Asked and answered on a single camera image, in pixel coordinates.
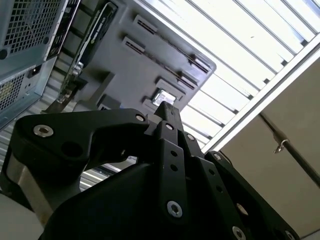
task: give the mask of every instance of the white wall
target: white wall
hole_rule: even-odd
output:
[[[38,240],[43,232],[36,215],[0,194],[0,239]]]
[[[303,238],[303,240],[319,240],[320,239],[320,230]]]

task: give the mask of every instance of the white ceiling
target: white ceiling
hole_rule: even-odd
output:
[[[203,152],[223,147],[320,43],[319,0],[135,1],[216,64],[181,111]]]
[[[320,173],[320,59],[263,112]],[[222,151],[267,202],[305,236],[320,229],[320,190],[277,143],[259,116]]]

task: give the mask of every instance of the slot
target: slot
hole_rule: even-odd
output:
[[[191,56],[193,61],[190,62],[191,66],[194,66],[204,72],[206,75],[211,72],[211,68],[202,59],[198,58],[196,55]]]
[[[179,85],[185,86],[191,90],[195,90],[198,87],[198,83],[185,72],[181,71],[178,75],[179,78],[177,78],[177,81]]]
[[[135,43],[127,36],[123,39],[122,45],[125,46],[127,49],[131,50],[132,52],[138,53],[139,55],[142,55],[145,52],[145,49],[142,46]]]
[[[154,25],[152,25],[150,22],[145,20],[140,15],[137,15],[135,17],[135,19],[133,21],[133,24],[143,28],[144,30],[146,30],[147,32],[149,32],[152,35],[155,35],[157,33],[157,31],[158,31],[158,29]]]

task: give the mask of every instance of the metal mesh panel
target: metal mesh panel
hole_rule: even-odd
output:
[[[61,0],[15,0],[5,46],[10,53],[32,48],[44,41],[53,26]]]
[[[22,73],[0,86],[0,111],[6,109],[16,101],[24,77],[25,73]]]
[[[68,1],[68,5],[77,4],[77,3],[78,3],[78,0],[69,0]]]

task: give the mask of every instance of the screw head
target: screw head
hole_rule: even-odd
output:
[[[290,240],[296,240],[295,237],[289,231],[285,231],[286,235],[290,238]]]
[[[54,134],[54,130],[47,125],[37,125],[33,128],[33,133],[41,138],[47,138]]]
[[[135,115],[136,119],[138,119],[139,121],[141,122],[144,122],[145,121],[145,118],[139,114]]]
[[[173,129],[174,129],[174,127],[171,126],[169,123],[166,123],[165,126],[166,126],[168,129],[170,129],[170,130],[173,130]]]
[[[188,137],[188,139],[190,141],[194,141],[195,140],[194,136],[190,135],[189,133],[186,136]]]
[[[177,202],[169,201],[166,205],[166,209],[172,217],[174,218],[182,217],[182,208]]]
[[[213,156],[217,159],[217,160],[221,160],[221,157],[218,154],[213,154]]]
[[[239,209],[239,211],[240,211],[243,215],[249,216],[247,210],[246,210],[240,203],[237,203],[237,204],[236,204],[236,207]]]
[[[232,227],[232,232],[237,240],[246,240],[246,235],[244,232],[237,226]]]

